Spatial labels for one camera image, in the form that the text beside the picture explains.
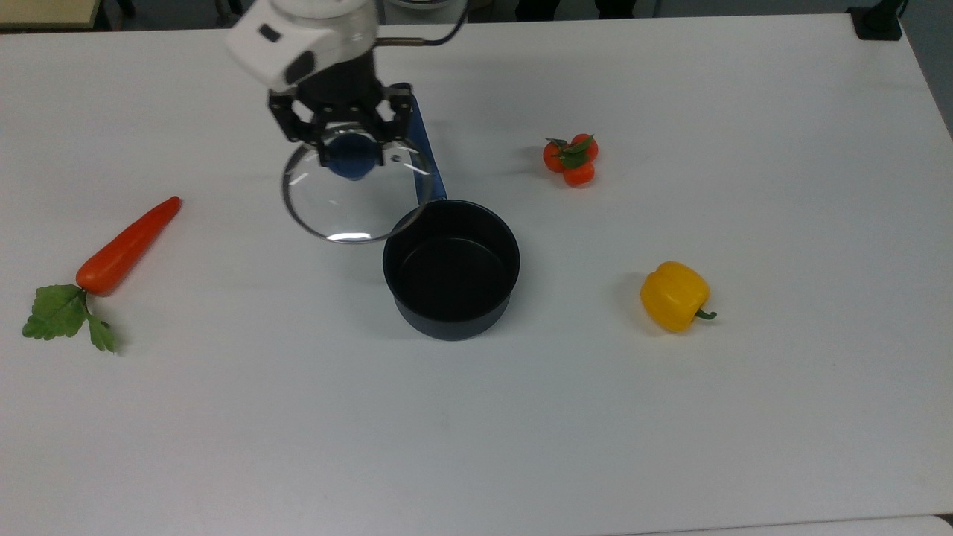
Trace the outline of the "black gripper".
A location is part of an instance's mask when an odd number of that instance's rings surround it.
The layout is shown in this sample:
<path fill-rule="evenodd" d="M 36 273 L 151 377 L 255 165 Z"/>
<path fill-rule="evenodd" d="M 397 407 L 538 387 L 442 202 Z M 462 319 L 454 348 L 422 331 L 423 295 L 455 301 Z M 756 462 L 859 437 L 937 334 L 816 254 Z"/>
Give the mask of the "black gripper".
<path fill-rule="evenodd" d="M 353 122 L 370 126 L 377 143 L 377 165 L 385 165 L 384 150 L 395 141 L 406 138 L 411 118 L 414 89 L 409 83 L 385 87 L 377 78 L 375 57 L 357 57 L 316 72 L 297 84 L 297 89 L 268 92 L 268 109 L 290 142 L 300 142 L 313 149 L 319 163 L 329 166 L 328 149 L 322 136 L 329 123 Z M 304 120 L 295 111 L 299 103 L 312 112 Z M 379 106 L 392 113 L 385 119 Z"/>

